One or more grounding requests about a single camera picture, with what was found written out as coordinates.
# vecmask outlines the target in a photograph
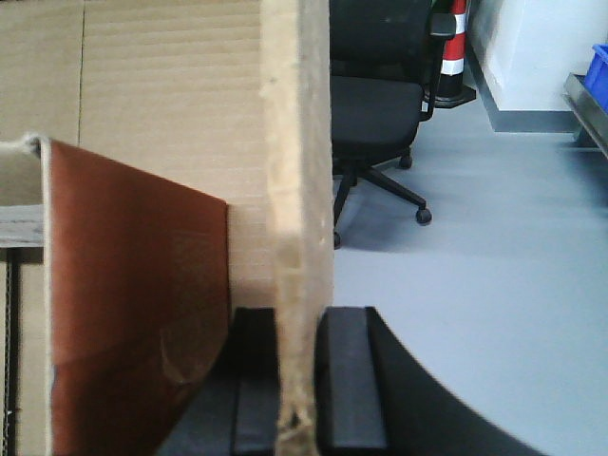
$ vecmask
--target chair armrest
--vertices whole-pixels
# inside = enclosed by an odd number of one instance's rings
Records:
[[[438,12],[430,19],[430,37],[433,40],[449,41],[456,36],[456,17],[450,13]]]
[[[435,98],[441,78],[441,67],[444,59],[446,42],[456,35],[456,17],[450,13],[435,13],[430,21],[431,69],[428,83],[427,110],[420,113],[421,122],[430,119],[435,109]]]

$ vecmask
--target chair seat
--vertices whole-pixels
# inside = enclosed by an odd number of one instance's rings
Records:
[[[419,85],[332,76],[331,89],[334,157],[373,160],[413,142],[423,99]]]

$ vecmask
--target metal shelf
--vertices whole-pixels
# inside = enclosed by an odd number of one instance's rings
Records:
[[[583,84],[583,76],[570,74],[565,83],[565,101],[582,127],[608,157],[608,113],[598,104]]]

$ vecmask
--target chair leg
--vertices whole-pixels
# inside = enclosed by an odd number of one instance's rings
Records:
[[[362,179],[365,179],[366,181],[369,181],[374,185],[377,185],[378,187],[383,188],[388,192],[391,192],[393,195],[396,195],[397,197],[402,198],[403,200],[409,201],[412,204],[417,205],[418,208],[421,210],[427,208],[427,202],[424,198],[419,195],[416,195],[414,192],[408,190],[406,187],[400,185],[394,180],[389,179],[384,174],[374,168],[368,168],[364,171],[360,171],[359,175]]]
[[[335,201],[333,202],[333,226],[337,225],[346,197],[349,195],[351,187],[357,179],[354,163],[347,163],[342,169],[344,174],[342,176],[342,181],[340,182],[340,187],[338,188],[338,193],[335,196]]]
[[[413,159],[411,157],[411,147],[408,147],[404,150],[403,154],[401,154],[401,159],[399,159],[399,167],[401,169],[410,169],[413,164]]]

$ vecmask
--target blue plastic bin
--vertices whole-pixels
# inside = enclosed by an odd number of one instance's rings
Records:
[[[593,46],[596,52],[585,76],[585,87],[608,112],[608,45]]]

